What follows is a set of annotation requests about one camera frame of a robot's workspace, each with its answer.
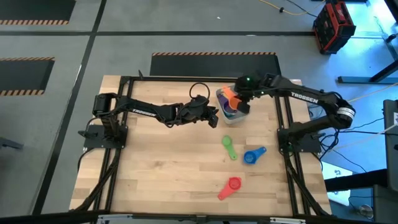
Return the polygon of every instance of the wooden table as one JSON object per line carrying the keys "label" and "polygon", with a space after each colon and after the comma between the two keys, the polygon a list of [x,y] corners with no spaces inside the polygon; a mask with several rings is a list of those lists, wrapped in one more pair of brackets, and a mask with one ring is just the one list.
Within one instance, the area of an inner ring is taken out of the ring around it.
{"label": "wooden table", "polygon": [[[117,93],[119,80],[120,76],[104,76],[100,92]],[[132,97],[157,105],[187,103],[192,84],[137,81]],[[211,91],[210,105],[216,105],[216,90],[232,83],[206,84]],[[193,95],[196,94],[206,96],[207,91],[197,85],[193,89]],[[294,121],[309,120],[305,102],[291,98],[290,103]],[[246,120],[228,126],[220,117],[215,129],[207,122],[170,129],[154,118],[129,113],[127,143],[121,154],[111,211],[291,216],[285,165],[277,151],[275,101],[263,96],[252,100],[250,105],[251,113]],[[232,137],[238,154],[236,161],[229,158],[221,144],[226,134]],[[243,164],[244,152],[260,146],[265,146],[267,152],[256,165]],[[103,155],[104,149],[95,149],[83,158],[70,208],[79,206],[96,185]],[[309,153],[300,156],[306,186],[323,209],[330,212],[319,162]],[[217,195],[229,177],[242,178],[242,187],[220,201]],[[104,207],[106,193],[105,187],[100,208]],[[303,212],[297,186],[296,194],[299,210]]]}

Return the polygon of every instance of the gray floor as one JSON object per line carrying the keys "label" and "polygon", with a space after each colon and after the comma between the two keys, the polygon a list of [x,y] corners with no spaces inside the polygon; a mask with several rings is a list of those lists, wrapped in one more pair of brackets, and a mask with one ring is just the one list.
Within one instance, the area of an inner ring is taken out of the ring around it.
{"label": "gray floor", "polygon": [[[300,12],[286,1],[271,2],[284,6],[287,10]],[[307,0],[296,2],[306,9],[318,4]],[[0,30],[91,30],[99,4],[100,0],[78,1],[70,24],[62,28],[0,26]],[[277,52],[284,76],[302,79],[304,85],[312,88],[338,91],[344,98],[352,99],[384,86],[339,85],[336,83],[338,76],[371,76],[393,62],[390,51],[381,38],[380,26],[373,18],[374,9],[371,6],[377,4],[380,4],[379,1],[372,0],[370,7],[363,3],[348,5],[351,16],[358,25],[356,38],[351,39],[337,55],[331,56],[319,54],[313,37],[97,37],[47,195],[44,213],[64,212],[68,209],[76,179],[76,163],[83,145],[83,138],[77,131],[83,129],[91,117],[93,97],[100,88],[103,75],[136,76],[139,69],[147,75],[152,52]],[[309,31],[312,22],[310,16],[279,14],[276,9],[257,0],[113,0],[106,5],[99,30]],[[56,58],[45,95],[0,98],[0,125],[6,127],[0,129],[0,136],[25,144],[23,151],[0,151],[0,217],[25,215],[32,208],[32,200],[50,155],[87,40],[88,37],[0,37],[0,57]],[[398,99],[396,92],[397,87],[394,87],[354,102],[357,115],[353,126],[381,118],[382,101]],[[363,130],[383,130],[383,123],[379,121]],[[367,136],[363,134],[341,134],[340,145],[365,137]],[[386,167],[383,137],[339,151],[366,170]],[[362,172],[359,167],[334,152],[326,155],[325,161]]]}

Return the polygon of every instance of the yellow and black caution stripe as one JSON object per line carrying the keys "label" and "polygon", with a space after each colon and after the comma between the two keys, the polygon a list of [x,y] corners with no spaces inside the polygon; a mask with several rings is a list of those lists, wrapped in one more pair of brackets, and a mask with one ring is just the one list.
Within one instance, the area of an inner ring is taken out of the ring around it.
{"label": "yellow and black caution stripe", "polygon": [[0,96],[25,96],[25,95],[43,95],[44,90],[3,90]]}
{"label": "yellow and black caution stripe", "polygon": [[156,52],[152,56],[166,55],[276,55],[275,52]]}
{"label": "yellow and black caution stripe", "polygon": [[54,57],[19,57],[19,58],[0,58],[0,61],[21,61],[21,60],[55,60]]}
{"label": "yellow and black caution stripe", "polygon": [[66,25],[76,0],[0,1],[0,25]]}
{"label": "yellow and black caution stripe", "polygon": [[63,20],[0,20],[0,25],[67,25]]}
{"label": "yellow and black caution stripe", "polygon": [[54,57],[0,58],[0,96],[43,95]]}
{"label": "yellow and black caution stripe", "polygon": [[256,70],[280,73],[276,53],[155,52],[150,63],[152,76],[235,77]]}

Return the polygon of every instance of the metal stand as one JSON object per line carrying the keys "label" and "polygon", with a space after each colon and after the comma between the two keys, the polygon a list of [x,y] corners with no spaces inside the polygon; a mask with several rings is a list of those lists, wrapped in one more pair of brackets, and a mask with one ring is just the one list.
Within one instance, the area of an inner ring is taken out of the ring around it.
{"label": "metal stand", "polygon": [[24,145],[0,137],[0,149],[1,149],[1,147],[11,147],[13,149],[22,149],[22,147],[24,147]]}
{"label": "metal stand", "polygon": [[328,192],[372,187],[375,184],[387,187],[387,169],[374,170],[346,177],[336,177],[325,180],[325,184],[326,191]]}
{"label": "metal stand", "polygon": [[95,133],[92,136],[87,136],[84,147],[86,148],[110,148],[123,149],[126,144],[127,126],[118,126],[118,138],[109,139],[105,135],[106,128],[103,125],[88,126],[87,133]]}
{"label": "metal stand", "polygon": [[398,78],[387,78],[398,70],[398,60],[392,62],[385,69],[372,77],[338,77],[338,83],[352,84],[394,84],[398,83]]}

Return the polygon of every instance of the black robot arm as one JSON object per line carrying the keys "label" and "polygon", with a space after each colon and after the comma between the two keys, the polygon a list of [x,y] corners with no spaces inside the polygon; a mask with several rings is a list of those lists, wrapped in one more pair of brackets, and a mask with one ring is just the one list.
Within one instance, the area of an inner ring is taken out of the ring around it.
{"label": "black robot arm", "polygon": [[306,134],[315,133],[326,128],[345,129],[351,126],[355,110],[341,95],[336,92],[314,90],[292,83],[281,75],[253,73],[236,80],[234,91],[240,101],[237,110],[249,113],[249,101],[263,95],[291,96],[321,106],[326,116],[306,123],[295,122],[289,129],[280,130],[279,137],[289,144],[295,144]]}
{"label": "black robot arm", "polygon": [[[86,138],[85,147],[87,148],[123,148],[127,138],[128,127],[126,124],[119,124],[118,114],[122,112],[132,112],[153,117],[168,128],[172,128],[174,125],[196,123],[197,121],[208,121],[208,124],[215,128],[218,122],[216,115],[218,109],[214,106],[208,106],[208,97],[201,95],[193,97],[191,94],[190,96],[190,102],[185,104],[174,103],[157,106],[128,96],[102,93],[95,96],[93,107],[94,119],[100,119],[102,125],[87,125],[86,130],[78,133]],[[115,101],[115,107],[111,110],[113,100]]]}
{"label": "black robot arm", "polygon": [[[112,99],[116,99],[116,106],[115,109],[110,110]],[[215,114],[218,110],[208,104],[209,100],[201,95],[192,98],[186,104],[174,103],[157,106],[127,96],[118,97],[115,93],[105,93],[96,96],[93,115],[103,119],[128,111],[153,117],[169,128],[197,121],[208,121],[208,124],[215,128],[218,121]]]}

